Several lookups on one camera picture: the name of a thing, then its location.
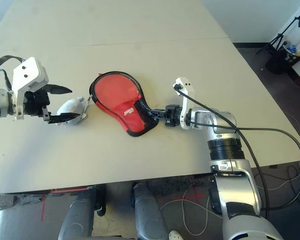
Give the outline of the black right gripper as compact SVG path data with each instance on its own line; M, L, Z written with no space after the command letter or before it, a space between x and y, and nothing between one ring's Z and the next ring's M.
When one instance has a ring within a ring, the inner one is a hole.
M180 105L170 104L165 109L152 109L147 113L153 119L165 120L167 127L177 127L180 125L182 109Z

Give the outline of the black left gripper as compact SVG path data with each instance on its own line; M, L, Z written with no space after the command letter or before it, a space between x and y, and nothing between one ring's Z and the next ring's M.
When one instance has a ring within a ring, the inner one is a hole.
M24 94L23 114L43 118L48 124L59 124L71 121L80 116L78 113L66 112L60 115L51 115L47 106L50 104L48 93L53 95L69 94L73 91L65 86L47 84L43 89L35 92L27 91Z

